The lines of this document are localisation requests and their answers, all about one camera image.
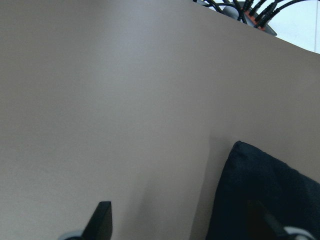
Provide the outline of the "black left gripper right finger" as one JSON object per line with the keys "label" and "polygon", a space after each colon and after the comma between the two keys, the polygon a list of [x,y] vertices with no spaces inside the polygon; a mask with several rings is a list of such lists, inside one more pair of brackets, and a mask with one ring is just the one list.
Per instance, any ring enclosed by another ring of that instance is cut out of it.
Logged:
{"label": "black left gripper right finger", "polygon": [[247,201],[247,231],[252,240],[289,240],[284,226],[258,200]]}

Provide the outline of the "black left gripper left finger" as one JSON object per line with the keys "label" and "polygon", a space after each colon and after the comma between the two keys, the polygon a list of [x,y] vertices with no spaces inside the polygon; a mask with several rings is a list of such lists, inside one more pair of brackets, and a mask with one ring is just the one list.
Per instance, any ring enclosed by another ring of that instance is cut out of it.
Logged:
{"label": "black left gripper left finger", "polygon": [[110,201],[101,201],[81,234],[81,238],[83,240],[110,240],[112,233],[112,203]]}

